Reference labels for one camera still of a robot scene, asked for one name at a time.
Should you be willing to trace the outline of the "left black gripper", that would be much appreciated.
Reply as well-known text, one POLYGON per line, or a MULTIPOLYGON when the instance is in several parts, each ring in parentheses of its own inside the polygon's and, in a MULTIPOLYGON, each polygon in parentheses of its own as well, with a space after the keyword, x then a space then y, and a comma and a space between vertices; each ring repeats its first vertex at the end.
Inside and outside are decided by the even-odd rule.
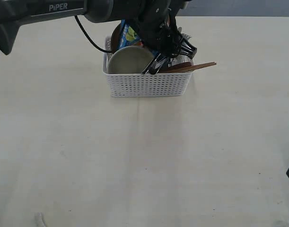
POLYGON ((168 58, 184 55, 193 58, 197 52, 176 25, 176 15, 185 9, 187 0, 146 0, 131 26, 143 44, 168 58))

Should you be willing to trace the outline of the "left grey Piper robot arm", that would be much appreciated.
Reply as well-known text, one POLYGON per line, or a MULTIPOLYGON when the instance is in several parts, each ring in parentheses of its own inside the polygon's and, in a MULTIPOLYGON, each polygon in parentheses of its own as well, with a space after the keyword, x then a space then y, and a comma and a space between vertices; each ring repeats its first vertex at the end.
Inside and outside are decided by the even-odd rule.
POLYGON ((25 24, 83 15, 93 23, 124 20, 162 58, 197 52, 178 31, 175 17, 185 0, 0 0, 0 51, 11 53, 25 24))

